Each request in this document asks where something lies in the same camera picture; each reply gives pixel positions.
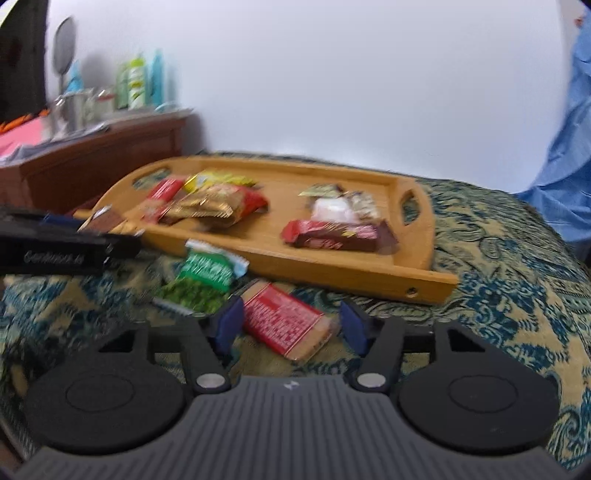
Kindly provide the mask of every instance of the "blue bottle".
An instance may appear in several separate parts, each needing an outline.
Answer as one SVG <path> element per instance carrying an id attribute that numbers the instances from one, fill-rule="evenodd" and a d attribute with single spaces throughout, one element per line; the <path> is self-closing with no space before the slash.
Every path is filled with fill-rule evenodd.
<path id="1" fill-rule="evenodd" d="M 70 81 L 64 93 L 79 92 L 84 90 L 84 82 L 82 75 L 80 75 L 80 64 L 76 60 L 70 68 Z"/>
<path id="2" fill-rule="evenodd" d="M 152 61 L 152 75 L 150 78 L 150 103 L 155 107 L 164 103 L 163 64 L 162 51 L 158 49 Z"/>

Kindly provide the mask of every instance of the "bottle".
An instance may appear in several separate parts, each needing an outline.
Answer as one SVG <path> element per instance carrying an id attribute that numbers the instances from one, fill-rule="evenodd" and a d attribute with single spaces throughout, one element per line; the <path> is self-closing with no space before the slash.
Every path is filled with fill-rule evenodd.
<path id="1" fill-rule="evenodd" d="M 164 103 L 162 51 L 158 49 L 152 61 L 152 77 L 150 81 L 150 103 L 159 107 Z"/>
<path id="2" fill-rule="evenodd" d="M 129 104 L 128 65 L 122 63 L 117 69 L 117 108 L 127 108 Z"/>
<path id="3" fill-rule="evenodd" d="M 82 90 L 84 90 L 84 82 L 82 81 L 82 75 L 80 75 L 80 64 L 76 60 L 70 69 L 70 82 L 64 93 L 81 92 Z"/>
<path id="4" fill-rule="evenodd" d="M 146 105 L 146 62 L 140 53 L 129 62 L 129 109 Z"/>

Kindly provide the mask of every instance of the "round mirror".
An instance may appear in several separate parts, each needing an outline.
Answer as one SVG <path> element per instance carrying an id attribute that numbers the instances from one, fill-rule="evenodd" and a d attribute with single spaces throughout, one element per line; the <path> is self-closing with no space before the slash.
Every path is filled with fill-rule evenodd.
<path id="1" fill-rule="evenodd" d="M 66 18 L 57 27 L 56 36 L 53 38 L 53 69 L 60 76 L 60 94 L 66 88 L 66 73 L 74 60 L 76 49 L 76 26 L 72 17 Z"/>

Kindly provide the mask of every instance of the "bed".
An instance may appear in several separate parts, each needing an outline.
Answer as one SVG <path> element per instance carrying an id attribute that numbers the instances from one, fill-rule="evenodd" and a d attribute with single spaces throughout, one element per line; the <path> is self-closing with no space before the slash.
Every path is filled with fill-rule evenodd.
<path id="1" fill-rule="evenodd" d="M 591 446 L 587 270 L 535 211 L 510 194 L 450 180 L 419 181 L 437 218 L 433 269 L 457 274 L 458 288 L 440 306 L 352 298 L 377 317 L 398 315 L 421 324 L 438 317 L 458 320 L 540 375 L 553 377 L 561 406 L 547 449 L 564 467 L 574 468 Z M 38 448 L 22 416 L 28 383 L 125 319 L 170 321 L 146 304 L 143 292 L 172 279 L 179 265 L 178 258 L 147 253 L 102 277 L 6 278 L 0 413 L 25 459 Z M 298 286 L 295 295 L 327 313 L 335 313 L 346 296 L 310 286 Z M 359 361 L 340 336 L 303 367 L 249 336 L 238 338 L 233 350 L 234 377 L 336 375 Z M 180 374 L 177 355 L 162 355 L 158 362 Z M 426 362 L 425 355 L 408 355 L 403 371 Z"/>

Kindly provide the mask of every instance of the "yellow wrapper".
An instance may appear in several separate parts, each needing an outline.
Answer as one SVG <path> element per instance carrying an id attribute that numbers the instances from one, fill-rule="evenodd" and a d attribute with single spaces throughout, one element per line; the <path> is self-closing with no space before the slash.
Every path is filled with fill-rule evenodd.
<path id="1" fill-rule="evenodd" d="M 231 183 L 232 185 L 252 187 L 256 185 L 256 180 L 243 175 L 234 175 L 233 173 L 227 171 L 203 170 L 197 175 L 190 177 L 183 188 L 185 191 L 193 193 L 202 189 L 203 187 L 209 187 L 216 183 Z"/>

